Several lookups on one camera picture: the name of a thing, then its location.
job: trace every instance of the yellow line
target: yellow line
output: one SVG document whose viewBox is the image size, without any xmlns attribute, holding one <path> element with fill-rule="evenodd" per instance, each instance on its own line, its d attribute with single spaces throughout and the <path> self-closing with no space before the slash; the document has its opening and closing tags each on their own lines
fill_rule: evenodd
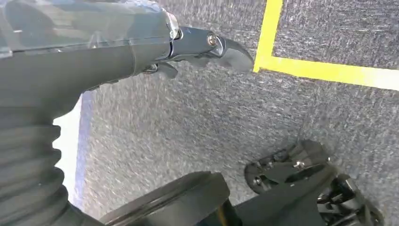
<svg viewBox="0 0 399 226">
<path fill-rule="evenodd" d="M 254 72 L 260 68 L 298 77 L 399 90 L 399 70 L 339 65 L 272 56 L 283 0 L 267 0 Z"/>
<path fill-rule="evenodd" d="M 259 72 L 261 64 L 271 57 L 274 39 L 279 25 L 283 0 L 268 0 L 264 11 L 261 36 L 254 65 L 254 72 Z"/>
<path fill-rule="evenodd" d="M 399 71 L 270 57 L 262 68 L 298 77 L 399 90 Z"/>
</svg>

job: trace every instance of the gray carpet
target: gray carpet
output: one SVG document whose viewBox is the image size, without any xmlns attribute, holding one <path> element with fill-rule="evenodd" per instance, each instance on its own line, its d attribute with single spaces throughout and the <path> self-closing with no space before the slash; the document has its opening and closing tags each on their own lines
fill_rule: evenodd
<svg viewBox="0 0 399 226">
<path fill-rule="evenodd" d="M 255 56 L 264 1 L 160 2 L 183 24 L 234 38 Z M 356 40 L 351 41 L 357 45 L 340 40 L 320 48 L 306 41 L 308 37 L 325 43 L 329 36 L 324 32 L 345 27 L 345 16 L 347 27 L 359 23 L 351 6 L 353 10 L 370 6 L 373 11 L 382 7 L 381 12 L 390 12 L 395 4 L 346 4 L 344 11 L 337 10 L 340 24 L 329 25 L 335 17 L 324 16 L 335 4 L 326 8 L 322 2 L 286 1 L 274 55 L 386 68 L 397 65 L 397 45 L 392 43 L 398 37 L 394 32 L 383 38 L 365 34 L 366 47 Z M 391 19 L 392 23 L 397 18 L 392 13 L 371 15 L 373 20 Z M 303 37 L 306 30 L 313 33 Z M 336 37 L 357 39 L 356 35 L 343 36 L 351 32 L 347 29 Z M 383 42 L 379 37 L 386 49 L 372 45 L 372 41 Z M 359 52 L 352 54 L 355 50 L 345 51 L 347 48 Z M 82 196 L 85 212 L 99 218 L 198 170 L 222 172 L 231 189 L 231 201 L 237 204 L 254 196 L 243 178 L 248 161 L 310 138 L 327 146 L 334 162 L 354 177 L 384 212 L 387 225 L 399 224 L 398 92 L 267 71 L 237 73 L 216 65 L 197 69 L 182 63 L 178 69 L 180 75 L 175 80 L 140 75 L 92 92 Z"/>
</svg>

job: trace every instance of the metal screw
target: metal screw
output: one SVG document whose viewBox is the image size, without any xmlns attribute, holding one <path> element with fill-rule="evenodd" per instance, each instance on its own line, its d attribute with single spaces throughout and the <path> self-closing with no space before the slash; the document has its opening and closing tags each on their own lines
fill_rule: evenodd
<svg viewBox="0 0 399 226">
<path fill-rule="evenodd" d="M 262 180 L 260 178 L 255 178 L 254 179 L 254 184 L 260 186 L 262 184 Z"/>
<path fill-rule="evenodd" d="M 207 41 L 208 41 L 208 44 L 210 46 L 215 46 L 217 44 L 217 40 L 216 39 L 217 38 L 216 38 L 216 35 L 214 33 L 209 33 L 208 34 Z"/>
<path fill-rule="evenodd" d="M 294 165 L 295 168 L 302 168 L 305 166 L 305 163 L 303 161 L 297 161 L 296 164 Z"/>
</svg>

